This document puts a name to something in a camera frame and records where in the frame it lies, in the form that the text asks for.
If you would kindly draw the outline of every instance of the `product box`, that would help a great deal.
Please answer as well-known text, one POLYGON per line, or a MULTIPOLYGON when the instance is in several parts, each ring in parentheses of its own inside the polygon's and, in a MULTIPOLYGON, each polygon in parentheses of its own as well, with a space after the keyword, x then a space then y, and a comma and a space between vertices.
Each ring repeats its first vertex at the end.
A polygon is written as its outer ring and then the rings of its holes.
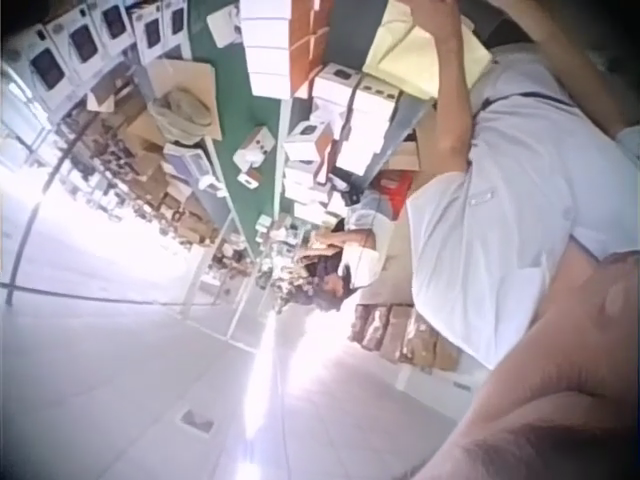
POLYGON ((354 110, 374 113, 378 118, 388 120, 400 96, 400 90, 371 75, 364 75, 356 89, 353 100, 354 110))
POLYGON ((187 0, 162 0, 164 50, 177 47, 187 32, 187 0))
POLYGON ((284 141, 284 149, 290 160, 324 161, 333 141, 331 126, 325 121, 300 122, 284 141))
POLYGON ((240 172, 238 181, 250 190, 258 188, 262 181, 262 175, 257 170, 250 168, 246 172, 240 172))
POLYGON ((136 41, 121 0, 92 0, 87 2, 87 8, 100 41, 111 56, 136 41))
POLYGON ((256 128, 233 155, 233 161, 241 171, 259 167, 276 144, 267 127, 256 128))
POLYGON ((109 61, 109 53, 86 5, 80 5, 46 26, 67 66, 81 80, 89 80, 109 61))
POLYGON ((140 63, 146 65, 164 52, 162 8, 159 3, 129 11, 140 63))
POLYGON ((290 17, 242 19, 242 41, 245 47, 288 50, 310 34, 311 3, 307 1, 293 1, 290 17))
POLYGON ((316 76, 313 96, 346 106, 360 76, 360 72, 351 68, 330 63, 316 76))

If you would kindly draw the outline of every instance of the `white floor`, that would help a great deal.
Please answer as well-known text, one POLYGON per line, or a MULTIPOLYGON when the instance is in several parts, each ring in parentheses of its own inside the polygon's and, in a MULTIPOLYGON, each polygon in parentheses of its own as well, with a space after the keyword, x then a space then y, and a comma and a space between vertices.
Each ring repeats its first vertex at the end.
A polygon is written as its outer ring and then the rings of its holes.
MULTIPOLYGON (((259 296, 237 331, 251 353, 166 308, 17 295, 2 318, 7 478, 389 480, 443 442, 454 421, 364 368, 345 319, 275 321, 259 296), (187 409, 213 431, 180 424, 187 409)), ((222 332, 228 310, 192 320, 222 332)))

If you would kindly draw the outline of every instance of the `sunlight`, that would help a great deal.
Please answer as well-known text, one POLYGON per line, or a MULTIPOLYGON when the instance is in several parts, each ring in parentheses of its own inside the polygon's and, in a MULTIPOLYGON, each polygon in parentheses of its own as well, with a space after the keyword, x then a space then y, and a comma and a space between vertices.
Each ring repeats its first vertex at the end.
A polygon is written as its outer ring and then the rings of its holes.
POLYGON ((327 361, 345 345, 349 328, 348 316, 343 311, 317 310, 307 317, 305 334, 289 363, 288 393, 300 393, 318 380, 327 361))
POLYGON ((254 437, 264 423, 265 413, 269 405, 275 326, 276 314, 272 311, 267 317, 260 348, 254 359, 249 385, 244 397, 244 427, 245 436, 248 440, 254 437))
POLYGON ((253 463, 240 463, 234 480, 260 480, 260 467, 253 463))

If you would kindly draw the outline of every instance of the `black hair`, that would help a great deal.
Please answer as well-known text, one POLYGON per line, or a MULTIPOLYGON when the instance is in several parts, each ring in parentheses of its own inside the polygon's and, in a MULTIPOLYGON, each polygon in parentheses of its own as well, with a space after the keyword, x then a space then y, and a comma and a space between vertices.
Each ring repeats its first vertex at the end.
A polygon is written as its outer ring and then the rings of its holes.
POLYGON ((348 265, 345 265, 344 272, 340 275, 340 279, 342 280, 343 294, 342 297, 336 297, 333 293, 323 290, 322 283, 324 277, 318 278, 319 285, 314 288, 313 291, 313 304, 323 312, 340 310, 342 303, 358 291, 357 288, 351 286, 351 269, 348 265))
MULTIPOLYGON (((638 453, 637 428, 589 430, 565 425, 524 425, 464 448, 473 478, 491 480, 637 479, 638 453)), ((394 480, 413 479, 427 463, 394 480)))

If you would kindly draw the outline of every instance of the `package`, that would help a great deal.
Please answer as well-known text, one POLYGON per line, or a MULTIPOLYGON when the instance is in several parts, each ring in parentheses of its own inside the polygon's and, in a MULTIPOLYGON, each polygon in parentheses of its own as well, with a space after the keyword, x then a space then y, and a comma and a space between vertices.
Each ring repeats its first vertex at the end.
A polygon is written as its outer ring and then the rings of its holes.
POLYGON ((284 149, 290 160, 321 162, 332 141, 333 134, 328 122, 305 120, 284 141, 284 149))
POLYGON ((371 352, 377 352, 382 346, 382 341, 387 333, 389 325, 389 306, 377 306, 371 314, 371 320, 362 341, 362 348, 371 352))
POLYGON ((400 90, 371 75, 364 75, 356 89, 353 108, 389 119, 400 96, 400 90))
POLYGON ((100 42, 86 5, 56 18, 46 29, 66 65, 81 80, 90 80, 107 66, 109 53, 100 42))
POLYGON ((311 3, 291 2, 291 17, 244 18, 242 41, 245 47, 281 48, 288 50, 311 34, 311 3))
POLYGON ((436 361, 434 368, 445 372, 455 372, 460 363, 460 348, 455 346, 442 335, 436 343, 436 361))
POLYGON ((316 76, 313 82, 313 96, 347 106, 360 76, 360 72, 351 68, 330 63, 316 76))
POLYGON ((238 148, 233 155, 233 161, 242 172, 246 172, 250 168, 257 168, 273 150, 275 144, 276 140, 267 127, 258 127, 238 148))
POLYGON ((351 332, 349 333, 350 342, 358 344, 363 342, 373 307, 373 305, 356 305, 353 322, 351 322, 351 332))
POLYGON ((436 362, 436 344, 440 335, 417 311, 413 311, 403 353, 408 361, 421 369, 433 368, 436 362))
POLYGON ((398 363, 403 357, 404 339, 413 307, 394 305, 389 315, 389 326, 380 347, 380 356, 391 363, 398 363))
POLYGON ((262 181, 262 175, 254 168, 250 168, 246 172, 240 172, 238 181, 250 190, 258 188, 262 181))
POLYGON ((187 31, 187 0, 163 0, 162 29, 164 50, 177 47, 187 31))
POLYGON ((385 170, 420 170, 418 144, 416 142, 402 142, 389 157, 385 170))
POLYGON ((141 5, 129 11, 140 63, 146 65, 164 52, 164 29, 160 3, 141 5))

